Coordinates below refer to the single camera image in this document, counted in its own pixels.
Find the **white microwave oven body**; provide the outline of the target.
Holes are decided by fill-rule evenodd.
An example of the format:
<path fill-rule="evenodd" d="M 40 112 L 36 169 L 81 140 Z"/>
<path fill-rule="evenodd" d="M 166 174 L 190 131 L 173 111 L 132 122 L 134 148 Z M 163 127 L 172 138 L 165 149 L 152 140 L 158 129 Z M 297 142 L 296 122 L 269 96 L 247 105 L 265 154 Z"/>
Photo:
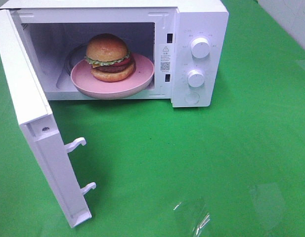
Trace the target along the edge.
<path fill-rule="evenodd" d="M 130 51 L 154 64 L 151 83 L 127 99 L 170 99 L 174 107 L 210 105 L 228 22 L 219 0 L 10 0 L 9 10 L 48 100 L 86 100 L 64 68 L 68 53 L 95 35 L 122 38 Z M 208 39 L 211 51 L 192 56 L 191 42 Z M 201 87 L 191 87 L 187 74 L 200 70 Z M 190 105 L 185 96 L 199 94 Z"/>

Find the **white door release button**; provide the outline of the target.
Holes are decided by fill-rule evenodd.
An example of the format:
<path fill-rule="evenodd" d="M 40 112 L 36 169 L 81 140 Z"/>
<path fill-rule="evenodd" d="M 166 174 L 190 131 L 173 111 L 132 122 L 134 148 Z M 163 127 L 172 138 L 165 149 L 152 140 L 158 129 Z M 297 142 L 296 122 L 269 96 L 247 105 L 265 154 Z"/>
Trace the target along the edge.
<path fill-rule="evenodd" d="M 200 96 L 196 92 L 191 92 L 185 96 L 185 102 L 190 105 L 195 105 L 199 102 Z"/>

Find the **pink plate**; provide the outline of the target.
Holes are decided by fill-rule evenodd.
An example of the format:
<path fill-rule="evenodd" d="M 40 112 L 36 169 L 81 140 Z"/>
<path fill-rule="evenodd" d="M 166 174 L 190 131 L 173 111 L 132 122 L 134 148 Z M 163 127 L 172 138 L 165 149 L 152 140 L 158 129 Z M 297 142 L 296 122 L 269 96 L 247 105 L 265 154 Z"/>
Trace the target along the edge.
<path fill-rule="evenodd" d="M 96 79 L 90 65 L 81 60 L 71 71 L 71 81 L 82 94 L 95 99 L 122 99 L 144 90 L 154 76 L 154 64 L 145 56 L 135 53 L 134 72 L 126 79 L 117 82 L 104 82 Z"/>

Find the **glass microwave turntable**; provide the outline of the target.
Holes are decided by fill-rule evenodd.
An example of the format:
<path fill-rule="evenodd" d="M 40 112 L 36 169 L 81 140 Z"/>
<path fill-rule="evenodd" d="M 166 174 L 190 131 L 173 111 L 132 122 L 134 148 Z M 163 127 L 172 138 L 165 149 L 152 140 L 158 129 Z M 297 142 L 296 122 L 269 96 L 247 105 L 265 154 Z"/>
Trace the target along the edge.
<path fill-rule="evenodd" d="M 85 60 L 86 48 L 86 44 L 80 44 L 68 53 L 64 64 L 64 68 L 68 75 L 71 74 L 72 69 L 77 63 L 79 63 L 81 60 Z"/>

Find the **green table mat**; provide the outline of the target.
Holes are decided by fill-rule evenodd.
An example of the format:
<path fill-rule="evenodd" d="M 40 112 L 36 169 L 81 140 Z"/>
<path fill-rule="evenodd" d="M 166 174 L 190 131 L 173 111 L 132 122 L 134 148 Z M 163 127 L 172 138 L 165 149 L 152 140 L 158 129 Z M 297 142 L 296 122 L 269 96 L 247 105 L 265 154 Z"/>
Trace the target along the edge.
<path fill-rule="evenodd" d="M 305 51 L 226 0 L 207 108 L 52 101 L 92 218 L 70 228 L 15 117 L 0 59 L 0 237 L 305 237 Z"/>

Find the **toy burger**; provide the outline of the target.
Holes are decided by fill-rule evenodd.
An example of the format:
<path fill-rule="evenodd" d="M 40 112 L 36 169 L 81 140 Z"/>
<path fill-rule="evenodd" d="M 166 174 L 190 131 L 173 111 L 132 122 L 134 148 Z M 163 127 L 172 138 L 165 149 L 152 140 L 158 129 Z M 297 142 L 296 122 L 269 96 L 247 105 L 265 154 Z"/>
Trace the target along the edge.
<path fill-rule="evenodd" d="M 135 70 L 135 61 L 126 43 L 113 34 L 94 36 L 87 45 L 86 61 L 91 74 L 100 81 L 117 82 Z"/>

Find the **white microwave door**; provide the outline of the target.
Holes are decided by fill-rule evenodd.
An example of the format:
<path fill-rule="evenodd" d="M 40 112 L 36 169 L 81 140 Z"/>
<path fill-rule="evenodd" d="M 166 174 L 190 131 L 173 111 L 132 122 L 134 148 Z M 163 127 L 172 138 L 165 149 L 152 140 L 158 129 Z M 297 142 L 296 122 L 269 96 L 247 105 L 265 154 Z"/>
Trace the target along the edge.
<path fill-rule="evenodd" d="M 9 10 L 0 10 L 0 57 L 17 121 L 70 227 L 92 217 L 68 154 L 85 138 L 65 145 L 51 107 Z"/>

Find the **white microwave knob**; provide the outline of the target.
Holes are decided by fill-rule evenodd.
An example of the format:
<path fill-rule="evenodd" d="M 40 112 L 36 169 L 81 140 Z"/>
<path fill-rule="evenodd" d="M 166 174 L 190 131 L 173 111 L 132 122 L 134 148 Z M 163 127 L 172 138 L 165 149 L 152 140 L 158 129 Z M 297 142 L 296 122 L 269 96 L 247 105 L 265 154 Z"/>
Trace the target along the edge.
<path fill-rule="evenodd" d="M 198 59 L 205 58 L 211 51 L 211 46 L 207 38 L 198 37 L 191 42 L 192 56 Z"/>
<path fill-rule="evenodd" d="M 205 83 L 205 76 L 200 70 L 191 70 L 187 74 L 187 82 L 191 87 L 201 87 Z"/>

